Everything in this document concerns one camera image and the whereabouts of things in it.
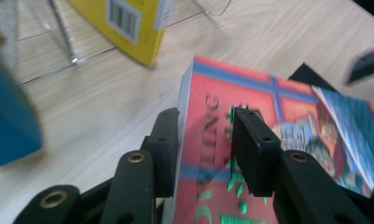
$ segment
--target barcode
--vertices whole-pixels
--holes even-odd
[[[122,0],[107,1],[107,19],[118,32],[137,43],[141,12]]]

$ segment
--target red book cover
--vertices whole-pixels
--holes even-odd
[[[248,194],[231,157],[235,106],[258,110],[283,150],[312,154],[336,183],[370,195],[374,104],[196,57],[183,76],[178,106],[176,193],[165,210],[173,223],[277,223],[272,198]]]

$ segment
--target yellow book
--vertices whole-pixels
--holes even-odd
[[[173,0],[69,0],[119,49],[152,65],[169,19]]]

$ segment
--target blue book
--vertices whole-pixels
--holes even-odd
[[[0,166],[36,152],[41,146],[34,109],[0,61]]]

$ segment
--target light wood surface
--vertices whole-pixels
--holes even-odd
[[[17,79],[27,82],[45,145],[0,167],[0,223],[12,222],[42,189],[70,184],[83,192],[111,177],[157,114],[177,106],[181,76],[196,54],[278,77],[305,62],[341,92],[374,101],[374,77],[343,85],[355,57],[374,49],[374,18],[348,0],[234,0],[221,16],[195,15],[193,2],[177,0],[178,17],[151,68],[113,49],[58,0],[78,58],[88,58],[70,66],[19,2]]]

